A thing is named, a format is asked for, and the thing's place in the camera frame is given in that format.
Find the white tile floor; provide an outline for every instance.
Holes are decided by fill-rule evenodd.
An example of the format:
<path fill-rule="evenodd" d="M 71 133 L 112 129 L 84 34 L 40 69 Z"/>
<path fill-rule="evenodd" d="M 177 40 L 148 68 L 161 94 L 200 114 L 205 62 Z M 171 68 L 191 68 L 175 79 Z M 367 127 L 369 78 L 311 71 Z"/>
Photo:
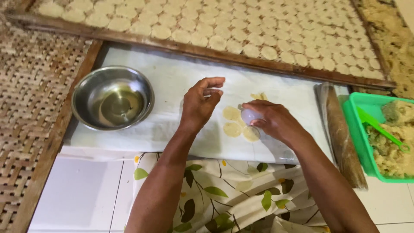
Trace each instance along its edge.
<path fill-rule="evenodd" d="M 29 232 L 122 232 L 132 203 L 133 172 L 132 161 L 58 157 Z M 373 177 L 367 182 L 369 191 L 357 194 L 380 232 L 413 232 L 414 184 L 387 184 Z"/>

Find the green plastic spoon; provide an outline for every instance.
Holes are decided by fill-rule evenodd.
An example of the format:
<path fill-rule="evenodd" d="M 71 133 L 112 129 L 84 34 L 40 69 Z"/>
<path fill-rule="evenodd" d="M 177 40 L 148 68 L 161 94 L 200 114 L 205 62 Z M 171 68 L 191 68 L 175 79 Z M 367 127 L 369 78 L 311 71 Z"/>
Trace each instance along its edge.
<path fill-rule="evenodd" d="M 377 119 L 373 118 L 370 114 L 366 113 L 364 110 L 362 110 L 362 108 L 358 106 L 356 107 L 356 110 L 358 111 L 358 115 L 362 123 L 366 122 L 370 124 L 376 130 L 378 130 L 378 132 L 380 132 L 386 138 L 390 139 L 393 143 L 395 143 L 402 152 L 410 152 L 410 147 L 402 141 L 396 139 L 392 134 L 388 133 L 383 128 L 381 128 L 380 123 L 377 121 Z"/>

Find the green plastic container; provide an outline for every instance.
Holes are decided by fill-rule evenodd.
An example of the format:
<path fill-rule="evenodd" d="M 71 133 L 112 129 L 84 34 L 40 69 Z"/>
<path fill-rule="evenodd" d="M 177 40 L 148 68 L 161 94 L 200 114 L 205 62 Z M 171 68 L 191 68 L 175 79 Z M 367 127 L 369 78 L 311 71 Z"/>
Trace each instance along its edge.
<path fill-rule="evenodd" d="M 358 153 L 359 161 L 361 162 L 365 173 L 368 176 L 377 177 L 380 181 L 386 183 L 414 183 L 414 177 L 396 178 L 381 175 L 374 160 L 373 148 L 368 142 L 365 125 L 361 123 L 361 120 L 358 117 L 358 112 L 356 111 L 356 107 L 358 106 L 377 119 L 380 123 L 384 123 L 385 118 L 381 111 L 381 107 L 394 100 L 414 103 L 414 100 L 354 92 L 350 94 L 349 100 L 343 104 L 342 108 L 349 127 L 349 132 L 351 133 L 352 141 L 354 142 L 356 152 Z"/>

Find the hand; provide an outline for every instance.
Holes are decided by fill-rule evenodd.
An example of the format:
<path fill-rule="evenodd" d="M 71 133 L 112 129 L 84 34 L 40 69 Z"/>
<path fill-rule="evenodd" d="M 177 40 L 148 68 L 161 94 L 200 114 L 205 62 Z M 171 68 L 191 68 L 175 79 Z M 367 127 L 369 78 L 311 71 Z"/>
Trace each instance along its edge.
<path fill-rule="evenodd" d="M 290 148 L 295 143 L 305 143 L 312 136 L 281 104 L 274 104 L 266 100 L 253 100 L 242 105 L 263 116 L 250 122 L 251 125 L 261 128 L 267 135 L 280 140 Z"/>
<path fill-rule="evenodd" d="M 184 95 L 180 127 L 198 133 L 210 119 L 223 92 L 212 87 L 223 87 L 224 77 L 203 78 Z"/>

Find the bamboo woven mat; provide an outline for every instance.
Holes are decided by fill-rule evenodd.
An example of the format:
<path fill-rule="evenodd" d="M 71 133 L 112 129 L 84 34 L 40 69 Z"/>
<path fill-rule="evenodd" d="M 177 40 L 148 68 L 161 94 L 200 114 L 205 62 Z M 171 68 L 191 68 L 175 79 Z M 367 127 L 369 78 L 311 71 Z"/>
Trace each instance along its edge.
<path fill-rule="evenodd" d="M 23 30 L 0 1 L 0 232 L 26 232 L 71 118 L 71 86 L 102 44 Z"/>
<path fill-rule="evenodd" d="M 353 0 L 368 22 L 371 37 L 378 44 L 389 70 L 390 78 L 397 83 L 392 92 L 354 87 L 357 92 L 397 96 L 414 100 L 414 35 L 395 1 Z"/>

